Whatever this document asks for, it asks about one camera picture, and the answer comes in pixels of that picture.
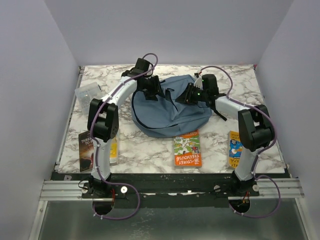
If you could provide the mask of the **blue student backpack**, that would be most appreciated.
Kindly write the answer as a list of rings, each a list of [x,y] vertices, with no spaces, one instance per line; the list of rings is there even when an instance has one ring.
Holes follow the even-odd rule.
[[[148,100],[142,91],[135,91],[131,98],[131,114],[135,125],[151,138],[171,138],[201,128],[212,113],[226,121],[226,117],[203,101],[197,101],[195,105],[176,101],[194,82],[189,74],[169,77],[161,81],[164,96],[156,95],[156,100]]]

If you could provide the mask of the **orange treehouse book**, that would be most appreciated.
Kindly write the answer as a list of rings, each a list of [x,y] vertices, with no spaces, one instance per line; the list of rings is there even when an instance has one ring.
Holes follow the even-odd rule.
[[[174,165],[179,168],[202,167],[202,154],[198,129],[174,138]]]

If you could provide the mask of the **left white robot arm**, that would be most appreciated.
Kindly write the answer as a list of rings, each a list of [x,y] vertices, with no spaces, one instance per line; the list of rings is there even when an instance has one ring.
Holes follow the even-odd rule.
[[[122,73],[118,84],[100,99],[92,99],[89,107],[87,129],[93,142],[93,168],[88,179],[89,190],[99,197],[107,197],[114,183],[110,182],[110,150],[112,139],[119,130],[119,107],[137,90],[137,80],[147,80],[158,64],[145,57],[138,58],[135,66]]]

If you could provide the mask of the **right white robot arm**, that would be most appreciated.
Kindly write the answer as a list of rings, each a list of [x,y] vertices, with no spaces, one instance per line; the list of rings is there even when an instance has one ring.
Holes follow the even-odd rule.
[[[217,78],[214,74],[195,74],[197,80],[188,83],[176,101],[181,104],[195,106],[205,103],[216,115],[226,120],[227,114],[238,121],[238,132],[242,143],[242,153],[238,166],[232,172],[228,188],[241,196],[254,184],[254,171],[259,155],[270,143],[276,140],[276,131],[271,123],[265,105],[250,106],[219,92]]]

